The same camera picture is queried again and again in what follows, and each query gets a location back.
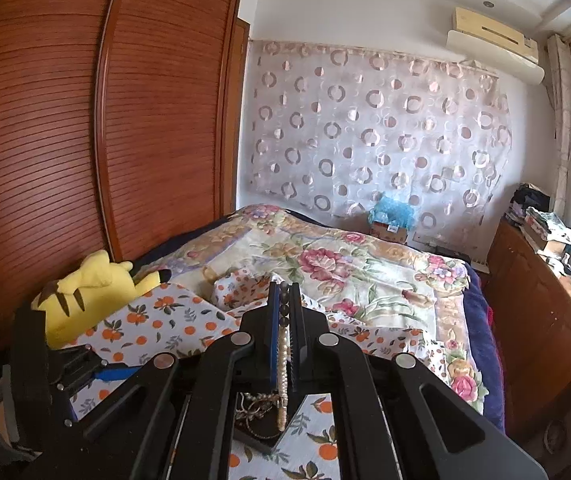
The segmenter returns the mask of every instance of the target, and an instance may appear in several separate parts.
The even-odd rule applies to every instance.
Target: air conditioner
[[[453,30],[447,34],[447,47],[454,52],[507,72],[524,82],[538,85],[545,72],[538,65],[536,41],[501,22],[456,7]]]

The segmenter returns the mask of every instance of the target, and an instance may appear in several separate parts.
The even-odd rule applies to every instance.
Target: yellow plush toy
[[[32,308],[45,311],[50,348],[61,348],[162,281],[167,282],[170,275],[169,270],[155,271],[134,285],[130,270],[131,262],[111,263],[107,251],[100,250],[87,256],[78,270],[48,283],[34,298]]]

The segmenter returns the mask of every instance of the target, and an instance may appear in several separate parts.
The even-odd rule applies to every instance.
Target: sheer curtain
[[[239,178],[320,221],[366,215],[383,193],[416,233],[475,254],[512,147],[499,79],[399,52],[254,41]]]
[[[552,90],[557,139],[557,186],[553,211],[563,218],[571,154],[571,55],[569,46],[558,34],[548,39],[548,54],[552,69]]]

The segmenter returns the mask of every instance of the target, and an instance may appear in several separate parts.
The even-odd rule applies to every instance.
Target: jewelry
[[[290,287],[283,282],[280,285],[279,307],[279,335],[276,372],[280,401],[278,403],[277,427],[279,431],[285,431],[287,425],[287,356],[288,342],[290,340],[288,326],[290,324]]]
[[[248,433],[259,440],[270,440],[278,437],[281,432],[272,435],[262,435],[252,429],[250,423],[253,420],[263,418],[272,408],[278,405],[278,394],[240,394],[240,405],[236,407],[234,415],[235,423],[238,427],[245,427]]]

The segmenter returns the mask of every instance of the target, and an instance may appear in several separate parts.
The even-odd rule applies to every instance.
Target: wooden wardrobe
[[[229,212],[238,1],[0,0],[0,335],[91,251]]]

